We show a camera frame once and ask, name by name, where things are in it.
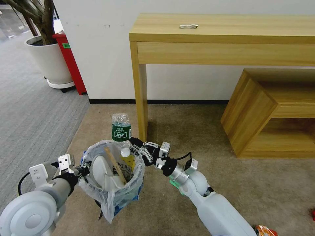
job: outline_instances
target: black baseboard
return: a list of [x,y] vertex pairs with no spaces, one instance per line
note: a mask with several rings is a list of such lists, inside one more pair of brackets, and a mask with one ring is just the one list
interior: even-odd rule
[[[89,99],[90,104],[135,104],[134,99]],[[226,105],[229,100],[148,100],[148,104],[207,104]]]

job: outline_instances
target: wooden shelf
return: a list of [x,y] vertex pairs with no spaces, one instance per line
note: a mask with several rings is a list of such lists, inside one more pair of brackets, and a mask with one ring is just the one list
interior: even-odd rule
[[315,134],[298,119],[272,118],[246,151],[315,152]]
[[315,157],[315,69],[245,69],[221,119],[238,157]]
[[315,106],[314,82],[259,82],[280,105]]

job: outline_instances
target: wooden stick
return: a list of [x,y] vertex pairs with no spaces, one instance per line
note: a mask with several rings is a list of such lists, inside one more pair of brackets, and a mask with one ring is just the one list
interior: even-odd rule
[[109,147],[105,147],[104,148],[105,152],[107,153],[107,155],[109,156],[109,159],[111,160],[112,164],[114,165],[119,177],[120,177],[120,180],[123,182],[123,184],[125,185],[127,183],[123,173],[121,172],[121,169],[119,168],[117,162],[116,162],[116,159],[114,158],[113,154],[111,153]]

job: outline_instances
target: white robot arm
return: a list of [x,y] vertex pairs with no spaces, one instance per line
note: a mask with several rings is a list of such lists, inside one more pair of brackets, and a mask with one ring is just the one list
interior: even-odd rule
[[[209,185],[205,176],[197,171],[198,162],[186,156],[171,159],[170,144],[145,142],[131,138],[132,153],[142,155],[146,166],[154,165],[179,191],[189,197],[196,206],[199,218],[213,236],[257,236],[254,229],[238,211]],[[190,155],[183,166],[177,161]],[[60,156],[57,163],[58,175],[49,163],[29,169],[36,189],[14,199],[0,216],[2,236],[49,236],[62,217],[67,197],[73,192],[79,178],[89,175],[91,163],[74,167],[69,154]]]
[[68,196],[79,178],[89,174],[88,163],[74,167],[73,158],[63,155],[56,163],[42,163],[29,168],[35,190],[24,193],[3,210],[0,216],[2,236],[49,236],[65,212]]

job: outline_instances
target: table leg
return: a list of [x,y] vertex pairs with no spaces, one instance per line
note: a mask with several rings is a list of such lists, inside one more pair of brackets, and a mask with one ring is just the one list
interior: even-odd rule
[[139,65],[138,63],[137,42],[130,42],[130,51],[136,94],[139,137],[145,142],[147,141],[148,129],[147,70],[145,64]]

